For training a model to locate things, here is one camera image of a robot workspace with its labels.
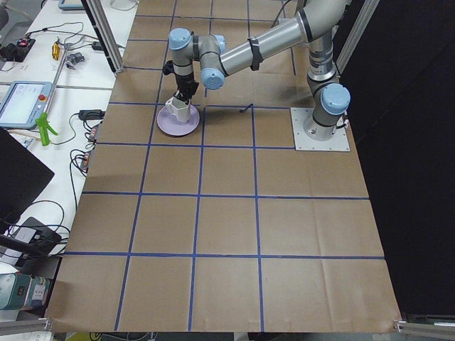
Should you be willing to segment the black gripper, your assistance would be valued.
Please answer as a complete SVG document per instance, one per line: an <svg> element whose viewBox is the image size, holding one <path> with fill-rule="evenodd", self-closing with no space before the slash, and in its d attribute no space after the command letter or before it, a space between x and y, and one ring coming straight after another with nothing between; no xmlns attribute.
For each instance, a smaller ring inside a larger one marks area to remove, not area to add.
<svg viewBox="0 0 455 341"><path fill-rule="evenodd" d="M185 97L185 105L191 104L191 97L196 93L199 83L195 81L194 74L178 75L175 74L177 91L173 95L177 99Z"/></svg>

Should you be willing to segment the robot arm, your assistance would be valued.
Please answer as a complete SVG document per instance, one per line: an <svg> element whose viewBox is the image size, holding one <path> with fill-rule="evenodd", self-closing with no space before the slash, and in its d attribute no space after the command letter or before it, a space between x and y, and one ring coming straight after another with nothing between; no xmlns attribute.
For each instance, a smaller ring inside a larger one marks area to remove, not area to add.
<svg viewBox="0 0 455 341"><path fill-rule="evenodd" d="M258 36L227 50L225 37L196 35L186 28L174 28L168 35L172 60L162 69L175 77L177 90L157 115L157 124L169 136L185 136L200 122L192 104L199 83L194 78L193 63L200 64L200 83L208 90L218 90L230 75L250 68L259 70L266 59L297 44L309 46L308 79L325 82L333 78L332 29L342 19L347 1L299 2L293 17L271 27Z"/></svg>

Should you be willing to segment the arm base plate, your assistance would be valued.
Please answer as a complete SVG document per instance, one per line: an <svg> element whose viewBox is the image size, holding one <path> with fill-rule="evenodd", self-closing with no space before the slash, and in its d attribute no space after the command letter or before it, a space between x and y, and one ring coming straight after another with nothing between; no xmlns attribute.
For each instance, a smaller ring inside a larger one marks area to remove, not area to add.
<svg viewBox="0 0 455 341"><path fill-rule="evenodd" d="M342 118L335 126L320 126L314 121L313 110L290 108L295 149L310 152L349 152L350 146Z"/></svg>

